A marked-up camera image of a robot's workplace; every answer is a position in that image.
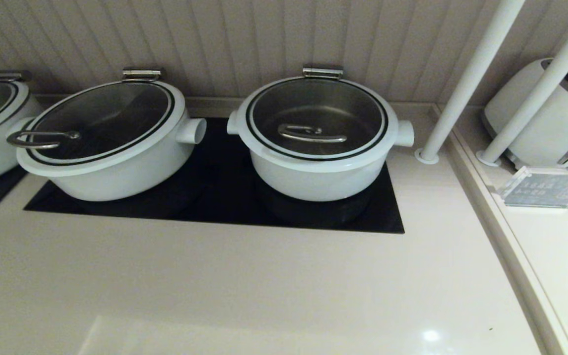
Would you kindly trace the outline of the white round pole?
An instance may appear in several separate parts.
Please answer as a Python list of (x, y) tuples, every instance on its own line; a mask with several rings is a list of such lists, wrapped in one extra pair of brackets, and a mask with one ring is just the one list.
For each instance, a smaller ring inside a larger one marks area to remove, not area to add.
[(525, 2), (526, 0), (500, 0), (432, 133), (424, 146), (414, 152), (417, 161), (426, 165), (439, 162), (440, 149), (485, 76)]
[(568, 73), (568, 39), (555, 55), (550, 66), (522, 101), (511, 120), (505, 125), (489, 146), (476, 155), (487, 166), (498, 166), (498, 160), (506, 149), (529, 124)]

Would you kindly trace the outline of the clear acrylic sign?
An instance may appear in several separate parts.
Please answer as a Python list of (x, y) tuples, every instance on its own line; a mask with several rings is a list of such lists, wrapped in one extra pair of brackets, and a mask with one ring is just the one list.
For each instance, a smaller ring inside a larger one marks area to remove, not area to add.
[(568, 168), (524, 166), (496, 193), (508, 207), (568, 209)]

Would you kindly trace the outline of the white toaster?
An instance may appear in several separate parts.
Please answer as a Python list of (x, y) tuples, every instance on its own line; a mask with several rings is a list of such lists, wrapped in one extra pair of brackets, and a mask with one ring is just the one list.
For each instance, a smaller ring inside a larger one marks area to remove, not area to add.
[[(539, 59), (525, 66), (485, 106), (481, 120), (493, 139), (525, 101), (551, 61)], [(523, 166), (568, 168), (568, 74), (506, 149), (505, 155), (517, 170)]]

